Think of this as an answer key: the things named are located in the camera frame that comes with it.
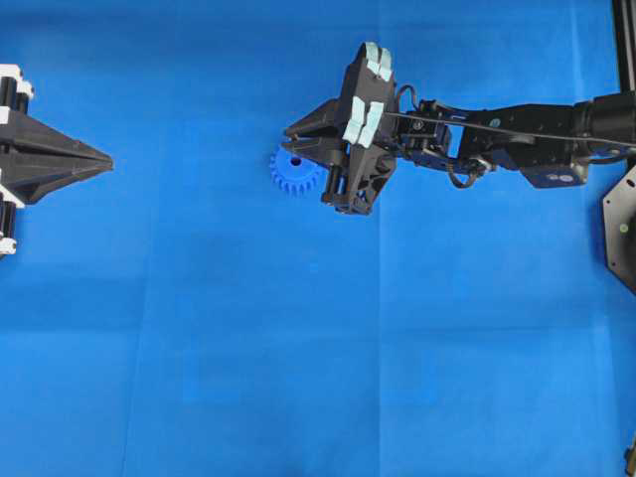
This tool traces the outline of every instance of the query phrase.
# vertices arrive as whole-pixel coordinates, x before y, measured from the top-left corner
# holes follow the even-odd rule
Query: gear teeth
[[[276,154],[269,157],[269,173],[272,182],[283,192],[293,197],[300,197],[311,191],[322,178],[323,170],[313,162],[302,160],[301,165],[292,164],[293,156],[278,148]]]

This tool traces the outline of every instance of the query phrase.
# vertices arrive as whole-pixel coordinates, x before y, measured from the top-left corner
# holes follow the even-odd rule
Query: robotic arm
[[[112,159],[36,121],[34,90],[16,65],[0,65],[0,258],[16,252],[16,211],[112,170]]]
[[[400,98],[407,91],[412,110],[402,113]],[[448,155],[449,125],[464,126],[457,157]],[[540,189],[584,185],[590,164],[636,153],[636,93],[574,106],[494,110],[417,102],[413,86],[395,94],[390,52],[366,43],[347,68],[340,96],[285,135],[291,139],[285,149],[329,170],[322,202],[344,214],[367,215],[398,158],[445,172],[460,189],[500,167],[520,171]]]

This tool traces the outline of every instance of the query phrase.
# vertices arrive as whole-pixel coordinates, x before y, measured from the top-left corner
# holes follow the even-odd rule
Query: wire
[[[397,105],[399,106],[399,100],[401,99],[401,96],[407,91],[410,91],[410,103],[413,105],[413,109],[418,109],[418,105],[417,105],[417,90],[415,89],[415,86],[411,86],[410,84],[405,84],[404,86],[402,86],[396,94],[396,102]]]
[[[602,139],[600,137],[592,137],[592,136],[574,137],[574,136],[559,136],[557,134],[544,134],[540,132],[522,132],[522,131],[515,131],[513,129],[504,129],[501,127],[485,126],[483,124],[478,124],[476,122],[459,121],[454,119],[433,119],[429,117],[420,117],[420,116],[413,116],[410,114],[402,114],[400,112],[385,112],[385,115],[393,116],[393,117],[404,117],[412,121],[423,121],[423,122],[433,122],[435,124],[450,124],[454,126],[464,126],[464,127],[469,127],[471,129],[481,129],[484,131],[498,132],[500,134],[542,137],[544,139],[557,139],[561,141],[600,142],[602,144],[616,144],[616,145],[626,146],[626,147],[636,147],[636,144],[632,142],[612,141],[611,139]]]
[[[453,166],[450,162],[446,163],[446,172],[448,173],[448,177],[450,177],[450,182],[452,182],[453,186],[457,189],[469,189],[475,184],[475,182],[477,182],[477,179],[479,179],[479,176],[476,173],[471,172],[468,174],[468,180],[466,182],[461,182],[461,180],[455,175],[455,166]]]

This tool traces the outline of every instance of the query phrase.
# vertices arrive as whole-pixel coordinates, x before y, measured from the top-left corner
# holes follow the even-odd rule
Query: hexagonal base plate
[[[636,168],[603,199],[607,266],[636,293]]]

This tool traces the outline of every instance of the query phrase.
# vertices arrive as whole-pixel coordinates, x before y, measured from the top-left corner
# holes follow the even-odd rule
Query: blue backdrop
[[[368,218],[270,183],[364,41],[465,107],[618,90],[609,1],[23,0],[3,63],[116,171],[1,263],[0,470],[38,476],[621,475],[635,298],[589,186],[400,163]]]

